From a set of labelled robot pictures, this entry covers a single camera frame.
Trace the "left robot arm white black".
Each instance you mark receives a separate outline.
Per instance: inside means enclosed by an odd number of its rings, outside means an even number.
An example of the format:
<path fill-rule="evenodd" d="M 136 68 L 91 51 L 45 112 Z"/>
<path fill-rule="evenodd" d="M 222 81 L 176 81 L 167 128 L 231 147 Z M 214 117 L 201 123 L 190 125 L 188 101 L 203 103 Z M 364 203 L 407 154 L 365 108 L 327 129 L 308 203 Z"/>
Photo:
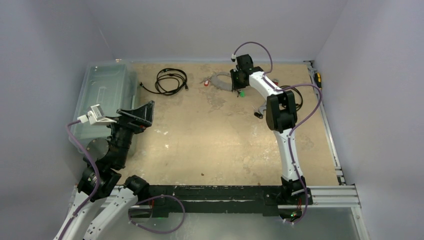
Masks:
<path fill-rule="evenodd" d="M 118 109 L 117 116 L 106 116 L 99 104 L 66 125 L 69 137 L 83 151 L 87 163 L 77 184 L 74 202 L 56 240 L 99 240 L 134 204 L 142 205 L 149 199 L 149 184 L 138 176 L 130 176 L 122 189 L 106 207 L 102 207 L 121 178 L 134 135 L 152 126 L 153 100 L 134 109 Z M 76 124 L 89 123 L 110 129 L 106 139 L 95 138 L 83 146 L 70 132 Z"/>

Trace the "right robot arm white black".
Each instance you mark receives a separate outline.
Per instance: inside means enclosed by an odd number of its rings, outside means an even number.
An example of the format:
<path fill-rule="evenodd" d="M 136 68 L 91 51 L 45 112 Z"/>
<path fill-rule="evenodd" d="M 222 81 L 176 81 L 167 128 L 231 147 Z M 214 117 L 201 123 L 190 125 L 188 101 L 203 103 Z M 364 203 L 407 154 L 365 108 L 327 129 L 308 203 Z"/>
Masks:
<path fill-rule="evenodd" d="M 254 88 L 265 99 L 265 120 L 274 133 L 282 165 L 281 187 L 276 195 L 278 203 L 308 205 L 310 193 L 298 160 L 294 129 L 298 120 L 294 93 L 284 91 L 272 82 L 265 71 L 255 66 L 250 55 L 236 56 L 230 70 L 232 88 L 235 91 Z"/>

